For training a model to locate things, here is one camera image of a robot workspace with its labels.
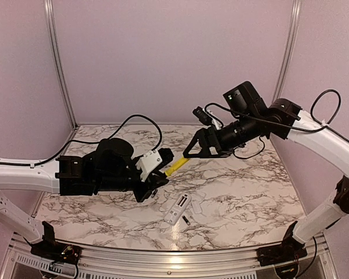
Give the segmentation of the black AAA battery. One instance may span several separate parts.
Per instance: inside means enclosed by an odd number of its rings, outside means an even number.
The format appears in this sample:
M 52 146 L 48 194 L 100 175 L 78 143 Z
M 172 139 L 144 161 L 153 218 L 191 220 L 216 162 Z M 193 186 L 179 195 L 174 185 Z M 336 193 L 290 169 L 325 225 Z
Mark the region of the black AAA battery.
M 182 215 L 182 219 L 185 221 L 185 223 L 190 226 L 190 221 L 188 220 L 188 218 L 186 218 L 186 216 Z
M 154 198 L 154 197 L 155 197 L 155 195 L 157 194 L 157 192 L 158 192 L 158 190 L 157 190 L 157 189 L 155 189 L 155 190 L 153 191 L 152 195 L 151 195 L 151 198 Z

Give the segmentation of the yellow handled screwdriver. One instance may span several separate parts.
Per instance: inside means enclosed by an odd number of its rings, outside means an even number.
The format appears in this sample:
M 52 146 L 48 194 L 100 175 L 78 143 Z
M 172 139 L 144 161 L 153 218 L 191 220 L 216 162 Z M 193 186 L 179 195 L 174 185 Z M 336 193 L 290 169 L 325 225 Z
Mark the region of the yellow handled screwdriver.
M 165 171 L 165 175 L 167 177 L 170 177 L 174 172 L 178 171 L 178 169 L 183 167 L 189 160 L 190 160 L 189 158 L 181 158 L 181 159 L 179 159 L 178 161 L 173 163 L 173 165 L 171 167 L 169 167 Z

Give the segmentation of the white remote control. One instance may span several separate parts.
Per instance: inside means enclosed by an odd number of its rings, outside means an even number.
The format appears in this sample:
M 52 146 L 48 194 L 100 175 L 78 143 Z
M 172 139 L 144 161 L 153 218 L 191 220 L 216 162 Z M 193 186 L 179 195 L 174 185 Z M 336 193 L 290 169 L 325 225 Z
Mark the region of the white remote control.
M 171 226 L 174 226 L 179 218 L 182 217 L 184 211 L 188 207 L 192 200 L 191 195 L 189 194 L 181 194 L 174 204 L 171 206 L 171 208 L 168 210 L 168 212 L 164 216 L 164 221 Z

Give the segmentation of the white battery compartment cover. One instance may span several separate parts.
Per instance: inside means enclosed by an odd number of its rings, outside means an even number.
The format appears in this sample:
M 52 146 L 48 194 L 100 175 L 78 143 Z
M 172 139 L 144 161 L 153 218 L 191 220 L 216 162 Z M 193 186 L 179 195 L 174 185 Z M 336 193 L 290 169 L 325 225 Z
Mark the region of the white battery compartment cover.
M 201 209 L 201 206 L 200 206 L 198 201 L 192 200 L 191 201 L 191 205 L 192 205 L 192 208 L 193 208 L 193 211 L 194 211 L 195 214 L 201 214 L 202 213 L 202 209 Z

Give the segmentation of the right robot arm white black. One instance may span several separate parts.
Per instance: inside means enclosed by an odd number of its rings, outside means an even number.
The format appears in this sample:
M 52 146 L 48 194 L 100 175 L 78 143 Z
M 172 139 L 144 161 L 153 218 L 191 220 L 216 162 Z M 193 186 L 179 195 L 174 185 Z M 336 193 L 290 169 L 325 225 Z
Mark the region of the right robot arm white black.
M 287 99 L 266 106 L 254 86 L 245 81 L 223 95 L 236 121 L 216 128 L 206 109 L 193 114 L 205 125 L 183 152 L 185 158 L 226 158 L 256 137 L 274 134 L 313 151 L 343 173 L 336 190 L 309 215 L 291 224 L 280 244 L 259 248 L 261 266 L 297 260 L 307 255 L 305 244 L 317 233 L 349 215 L 349 140 Z

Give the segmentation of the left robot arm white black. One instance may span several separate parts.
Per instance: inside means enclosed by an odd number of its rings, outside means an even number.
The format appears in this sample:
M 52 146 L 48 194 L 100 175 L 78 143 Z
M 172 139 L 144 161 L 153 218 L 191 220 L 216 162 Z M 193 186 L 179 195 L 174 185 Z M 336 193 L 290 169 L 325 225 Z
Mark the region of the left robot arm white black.
M 153 149 L 135 157 L 134 148 L 120 138 L 103 139 L 95 151 L 60 156 L 44 162 L 4 162 L 0 159 L 0 223 L 19 233 L 50 259 L 62 253 L 54 228 L 14 205 L 4 190 L 41 191 L 60 196 L 92 196 L 99 192 L 131 191 L 138 203 L 168 183 L 161 168 L 174 155 L 169 148 Z

